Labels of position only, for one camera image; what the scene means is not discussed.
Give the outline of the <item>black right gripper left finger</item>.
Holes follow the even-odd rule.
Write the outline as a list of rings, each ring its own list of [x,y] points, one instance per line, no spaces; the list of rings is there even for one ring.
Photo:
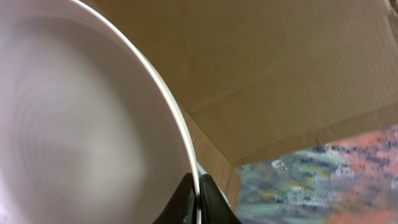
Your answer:
[[[194,224],[197,222],[196,208],[193,176],[186,173],[153,224]]]

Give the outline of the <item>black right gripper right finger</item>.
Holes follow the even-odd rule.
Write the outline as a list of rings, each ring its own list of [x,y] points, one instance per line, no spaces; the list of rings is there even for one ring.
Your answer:
[[[209,174],[200,177],[202,224],[241,224]]]

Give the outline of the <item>pink plate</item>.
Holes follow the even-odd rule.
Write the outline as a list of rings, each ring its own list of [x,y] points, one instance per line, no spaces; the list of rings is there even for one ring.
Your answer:
[[[153,223],[197,160],[146,57],[82,1],[1,2],[1,222]]]

